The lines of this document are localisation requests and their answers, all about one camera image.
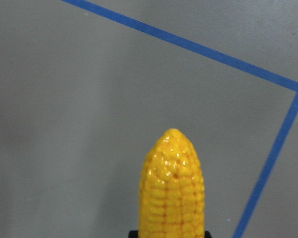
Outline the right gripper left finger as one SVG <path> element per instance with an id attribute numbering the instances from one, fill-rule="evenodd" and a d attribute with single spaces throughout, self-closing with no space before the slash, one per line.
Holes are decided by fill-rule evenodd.
<path id="1" fill-rule="evenodd" d="M 131 230 L 128 233 L 128 238 L 138 238 L 139 234 L 138 234 L 138 230 Z"/>

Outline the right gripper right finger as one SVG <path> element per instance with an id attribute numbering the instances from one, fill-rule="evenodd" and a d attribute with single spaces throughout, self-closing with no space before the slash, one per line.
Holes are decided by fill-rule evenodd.
<path id="1" fill-rule="evenodd" d="M 209 231 L 205 231 L 204 238 L 211 238 L 211 233 Z"/>

